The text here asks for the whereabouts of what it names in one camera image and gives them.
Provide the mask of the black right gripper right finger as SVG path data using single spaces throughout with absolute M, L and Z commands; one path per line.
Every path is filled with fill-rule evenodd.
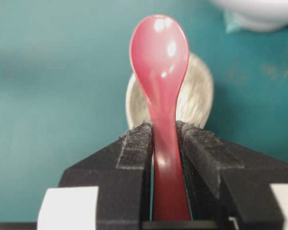
M 177 122 L 191 213 L 220 230 L 282 230 L 287 219 L 272 190 L 288 184 L 288 163 Z

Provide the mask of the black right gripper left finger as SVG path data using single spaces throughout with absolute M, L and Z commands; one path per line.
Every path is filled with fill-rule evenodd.
M 152 125 L 143 123 L 67 168 L 59 187 L 98 186 L 98 230 L 139 230 L 149 220 L 152 153 Z

